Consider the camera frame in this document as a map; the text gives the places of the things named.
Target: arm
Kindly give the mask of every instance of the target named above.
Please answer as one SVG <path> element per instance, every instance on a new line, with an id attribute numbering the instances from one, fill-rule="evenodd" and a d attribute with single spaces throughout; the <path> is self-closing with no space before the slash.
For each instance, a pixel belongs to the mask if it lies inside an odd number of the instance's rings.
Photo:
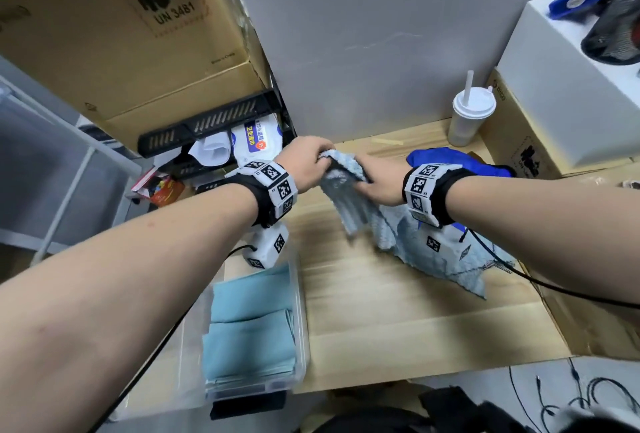
<path id="1" fill-rule="evenodd" d="M 297 138 L 276 162 L 303 193 L 328 168 L 317 156 L 331 147 Z M 249 189 L 221 186 L 0 286 L 0 430 L 86 431 L 211 282 L 257 211 Z"/>
<path id="2" fill-rule="evenodd" d="M 403 203 L 403 178 L 411 169 L 407 162 L 368 155 L 358 161 L 373 181 L 357 184 L 363 194 L 385 205 Z M 453 184 L 445 206 L 452 219 L 560 286 L 640 304 L 637 191 L 476 176 Z M 640 325 L 637 311 L 610 309 Z"/>

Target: light blue cloth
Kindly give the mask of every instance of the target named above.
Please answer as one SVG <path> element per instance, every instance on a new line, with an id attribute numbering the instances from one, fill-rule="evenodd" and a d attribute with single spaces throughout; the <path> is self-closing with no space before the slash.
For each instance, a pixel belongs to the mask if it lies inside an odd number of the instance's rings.
<path id="1" fill-rule="evenodd" d="M 210 324 L 203 346 L 204 376 L 214 384 L 293 372 L 296 364 L 289 310 L 245 322 Z"/>
<path id="2" fill-rule="evenodd" d="M 366 178 L 362 167 L 353 155 L 329 150 L 321 156 L 331 157 L 337 163 L 332 164 L 324 174 L 320 180 L 320 188 L 335 205 L 348 235 L 355 234 L 364 226 L 370 226 L 376 245 L 380 249 L 393 251 L 398 258 L 411 267 L 436 278 L 449 279 L 483 298 L 482 272 L 494 266 L 507 271 L 478 243 L 475 243 L 475 238 L 471 235 L 465 238 L 472 243 L 468 254 L 460 260 L 454 270 L 447 271 L 444 259 L 420 240 L 418 233 L 420 223 L 411 216 L 407 205 L 397 207 L 378 205 L 355 190 L 353 184 L 357 180 L 366 181 Z M 482 239 L 500 259 L 510 265 L 515 264 L 515 259 L 511 255 L 488 240 Z"/>
<path id="3" fill-rule="evenodd" d="M 212 322 L 240 322 L 293 309 L 289 265 L 213 285 Z"/>

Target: gray wall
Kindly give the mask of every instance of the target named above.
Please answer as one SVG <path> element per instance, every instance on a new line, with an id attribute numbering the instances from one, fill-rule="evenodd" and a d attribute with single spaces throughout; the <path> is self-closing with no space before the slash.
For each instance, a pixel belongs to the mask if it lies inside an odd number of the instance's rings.
<path id="1" fill-rule="evenodd" d="M 301 134 L 334 141 L 449 117 L 526 0 L 243 0 Z"/>
<path id="2" fill-rule="evenodd" d="M 0 73 L 58 116 L 78 113 L 0 57 Z M 87 146 L 66 130 L 0 104 L 0 229 L 43 238 L 76 174 Z M 54 242 L 72 245 L 108 229 L 127 176 L 95 153 L 60 222 Z"/>

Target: person's right arm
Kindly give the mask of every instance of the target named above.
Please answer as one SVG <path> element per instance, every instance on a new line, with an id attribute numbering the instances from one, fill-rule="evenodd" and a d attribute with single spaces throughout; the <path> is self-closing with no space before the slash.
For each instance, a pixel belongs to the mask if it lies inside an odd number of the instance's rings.
<path id="1" fill-rule="evenodd" d="M 385 205 L 403 202 L 403 159 L 359 155 L 372 180 L 356 188 Z M 640 304 L 640 192 L 561 180 L 466 177 L 445 205 L 452 219 L 487 237 L 554 283 Z M 640 326 L 640 312 L 607 307 Z"/>

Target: wood grain surface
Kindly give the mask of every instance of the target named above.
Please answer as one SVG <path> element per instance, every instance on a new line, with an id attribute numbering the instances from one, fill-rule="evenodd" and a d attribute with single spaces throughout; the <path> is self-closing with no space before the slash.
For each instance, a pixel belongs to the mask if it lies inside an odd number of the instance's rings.
<path id="1" fill-rule="evenodd" d="M 343 152 L 405 157 L 446 146 L 449 121 L 337 145 Z M 465 152 L 492 162 L 476 137 Z M 349 239 L 319 188 L 286 218 L 300 250 L 311 362 L 295 392 L 345 388 L 571 355 L 538 293 L 496 268 L 487 300 L 380 252 L 367 233 Z"/>

